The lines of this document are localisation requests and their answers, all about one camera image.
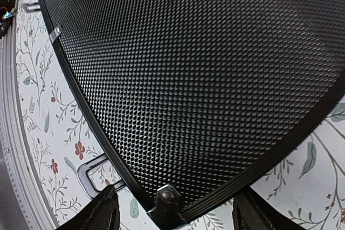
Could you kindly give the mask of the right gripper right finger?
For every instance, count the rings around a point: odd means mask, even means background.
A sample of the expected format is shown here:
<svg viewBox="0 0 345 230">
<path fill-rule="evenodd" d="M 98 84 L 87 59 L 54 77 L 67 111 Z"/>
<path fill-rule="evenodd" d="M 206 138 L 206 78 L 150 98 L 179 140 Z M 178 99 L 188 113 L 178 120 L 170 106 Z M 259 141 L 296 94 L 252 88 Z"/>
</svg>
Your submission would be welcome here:
<svg viewBox="0 0 345 230">
<path fill-rule="evenodd" d="M 232 217 L 234 229 L 303 229 L 275 210 L 250 187 L 233 197 Z"/>
</svg>

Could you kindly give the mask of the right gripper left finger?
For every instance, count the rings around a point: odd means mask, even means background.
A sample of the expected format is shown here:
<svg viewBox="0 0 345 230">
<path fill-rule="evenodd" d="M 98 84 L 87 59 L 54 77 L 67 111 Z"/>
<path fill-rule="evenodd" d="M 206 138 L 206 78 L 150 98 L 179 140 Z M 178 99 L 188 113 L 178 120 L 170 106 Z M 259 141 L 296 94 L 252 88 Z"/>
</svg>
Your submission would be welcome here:
<svg viewBox="0 0 345 230">
<path fill-rule="evenodd" d="M 57 230 L 104 230 L 120 228 L 118 194 L 113 185 L 106 186 L 91 202 Z"/>
</svg>

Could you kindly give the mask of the black poker set case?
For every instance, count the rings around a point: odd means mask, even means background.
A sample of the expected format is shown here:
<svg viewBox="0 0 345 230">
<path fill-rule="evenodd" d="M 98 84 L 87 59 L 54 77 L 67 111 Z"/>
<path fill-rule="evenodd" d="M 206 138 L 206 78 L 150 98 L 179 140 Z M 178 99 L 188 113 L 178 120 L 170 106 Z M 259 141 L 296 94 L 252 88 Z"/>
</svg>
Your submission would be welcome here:
<svg viewBox="0 0 345 230">
<path fill-rule="evenodd" d="M 89 127 L 160 229 L 218 207 L 344 96 L 344 0 L 39 0 Z"/>
</svg>

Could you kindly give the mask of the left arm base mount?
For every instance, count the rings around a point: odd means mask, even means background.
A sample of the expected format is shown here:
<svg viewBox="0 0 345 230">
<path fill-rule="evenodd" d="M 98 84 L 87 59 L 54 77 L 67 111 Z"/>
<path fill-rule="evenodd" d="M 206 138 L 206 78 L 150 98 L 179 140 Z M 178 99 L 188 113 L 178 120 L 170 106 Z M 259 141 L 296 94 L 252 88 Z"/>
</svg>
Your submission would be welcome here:
<svg viewBox="0 0 345 230">
<path fill-rule="evenodd" d="M 7 34 L 16 15 L 15 2 L 16 0 L 1 0 L 1 39 Z"/>
</svg>

